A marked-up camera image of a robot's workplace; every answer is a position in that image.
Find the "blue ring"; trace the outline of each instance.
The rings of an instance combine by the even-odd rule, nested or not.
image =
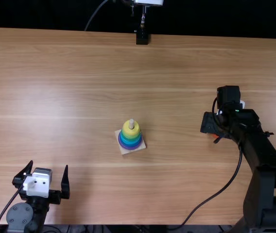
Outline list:
[[[127,143],[125,143],[125,142],[123,142],[122,140],[121,140],[121,132],[119,133],[119,140],[120,140],[120,142],[121,142],[121,145],[123,145],[123,146],[125,146],[125,147],[127,147],[127,148],[135,148],[135,147],[137,147],[137,146],[139,146],[140,145],[140,143],[142,142],[142,137],[139,137],[139,141],[137,141],[136,143],[134,143],[134,144],[127,144]]]
[[[119,141],[119,144],[121,147],[123,147],[124,149],[127,149],[127,150],[134,150],[134,149],[137,149],[138,147],[140,147],[141,143],[142,143],[142,137],[141,137],[141,141],[139,142],[138,145],[134,146],[134,147],[127,147],[125,146],[122,141],[121,141],[121,133],[119,133],[119,136],[118,136],[118,141]]]
[[[122,141],[122,143],[125,143],[127,145],[133,145],[133,144],[137,143],[140,140],[140,138],[141,138],[141,133],[139,133],[138,137],[133,138],[133,139],[128,139],[121,133],[121,141]]]

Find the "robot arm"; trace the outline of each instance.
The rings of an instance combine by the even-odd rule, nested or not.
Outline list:
[[[40,233],[50,204],[59,205],[61,199],[70,198],[68,165],[61,181],[61,191],[50,190],[52,170],[36,168],[31,174],[33,161],[13,178],[13,185],[19,191],[21,202],[7,212],[8,233]]]
[[[217,89],[220,114],[206,112],[201,132],[232,139],[241,146],[253,176],[243,204],[243,218],[230,233],[276,229],[276,150],[252,109],[243,109],[238,86]]]

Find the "cable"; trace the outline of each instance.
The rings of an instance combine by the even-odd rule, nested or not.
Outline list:
[[[224,232],[224,229],[222,228],[221,225],[218,225],[218,227],[220,228],[221,232]]]
[[[1,214],[0,214],[0,221],[2,216],[4,215],[5,211],[7,210],[7,208],[12,204],[13,200],[15,199],[15,197],[17,197],[18,193],[20,192],[20,190],[23,188],[23,185],[19,187],[19,189],[16,191],[16,193],[12,196],[12,198],[8,201],[8,203],[6,204],[6,206],[4,207],[4,209],[2,210]]]
[[[88,231],[88,225],[83,225],[85,227],[85,233],[89,233]]]
[[[97,9],[94,11],[94,13],[91,15],[91,17],[89,18],[87,25],[85,26],[84,32],[87,31],[89,24],[91,23],[92,19],[95,17],[95,15],[97,14],[97,12],[100,10],[100,8],[106,4],[106,2],[109,0],[104,0],[98,7]]]
[[[168,230],[170,230],[170,231],[175,231],[175,230],[181,228],[183,225],[186,224],[186,222],[188,221],[188,219],[194,214],[194,212],[195,212],[198,208],[200,208],[202,205],[204,205],[206,202],[210,201],[210,200],[213,199],[214,197],[216,197],[216,196],[218,196],[219,194],[221,194],[223,191],[226,190],[226,188],[229,187],[229,185],[233,182],[233,180],[235,179],[235,177],[236,177],[236,175],[237,175],[237,173],[239,172],[239,169],[240,169],[240,167],[241,167],[242,158],[243,158],[243,151],[242,151],[242,147],[241,147],[241,146],[239,146],[239,150],[240,150],[239,162],[238,162],[237,167],[236,167],[236,169],[235,169],[235,172],[234,172],[233,176],[231,177],[231,179],[229,180],[229,182],[226,183],[226,185],[225,185],[222,189],[220,189],[217,193],[215,193],[214,195],[212,195],[212,196],[210,196],[209,198],[207,198],[205,201],[203,201],[203,202],[201,202],[200,204],[198,204],[198,206],[196,206],[196,207],[191,211],[191,213],[188,215],[188,217],[186,218],[186,220],[184,220],[184,222],[183,222],[181,225],[179,225],[178,227],[175,227],[175,228],[168,228]]]
[[[215,117],[215,105],[216,105],[216,102],[217,102],[217,97],[215,98],[214,102],[212,103],[212,108],[211,108],[211,112],[212,112],[212,118],[214,119],[216,125],[224,130],[224,128],[219,124],[219,122],[216,120],[216,117]]]
[[[61,233],[61,230],[60,230],[59,228],[57,228],[57,227],[54,227],[54,226],[51,226],[51,225],[45,225],[45,227],[51,227],[51,228],[54,228],[54,229],[58,230],[58,231]]]

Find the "wooden table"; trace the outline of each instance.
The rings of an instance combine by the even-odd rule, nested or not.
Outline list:
[[[69,166],[71,198],[46,223],[181,223],[238,161],[232,141],[200,133],[222,85],[240,86],[276,148],[274,39],[153,35],[136,46],[134,34],[0,29],[0,212],[33,160],[53,169],[54,189]],[[114,131],[131,117],[147,149],[122,157]],[[188,224],[234,224],[250,178],[244,160]]]

